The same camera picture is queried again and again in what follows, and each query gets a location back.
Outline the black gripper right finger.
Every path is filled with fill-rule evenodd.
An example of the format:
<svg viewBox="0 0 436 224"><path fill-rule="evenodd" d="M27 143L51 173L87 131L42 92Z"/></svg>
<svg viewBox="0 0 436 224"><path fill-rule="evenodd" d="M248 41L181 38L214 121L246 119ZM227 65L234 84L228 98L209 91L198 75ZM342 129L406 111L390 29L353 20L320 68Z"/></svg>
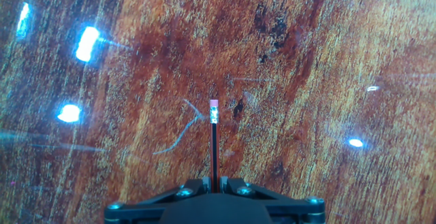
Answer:
<svg viewBox="0 0 436 224"><path fill-rule="evenodd" d="M256 221L266 219L269 223L325 224L326 207L322 198L309 196L293 199L242 178L220 179L220 190L238 201L239 210L247 210Z"/></svg>

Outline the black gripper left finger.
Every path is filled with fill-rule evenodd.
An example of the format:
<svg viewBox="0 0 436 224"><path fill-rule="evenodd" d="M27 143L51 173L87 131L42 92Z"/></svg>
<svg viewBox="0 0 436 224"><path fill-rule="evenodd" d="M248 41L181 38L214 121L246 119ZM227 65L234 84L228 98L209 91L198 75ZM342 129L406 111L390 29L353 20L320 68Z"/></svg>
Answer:
<svg viewBox="0 0 436 224"><path fill-rule="evenodd" d="M120 201L108 204L104 210L104 223L158 223L170 205L207 193L211 193L209 177L189 179L180 187L164 191L136 204L126 204Z"/></svg>

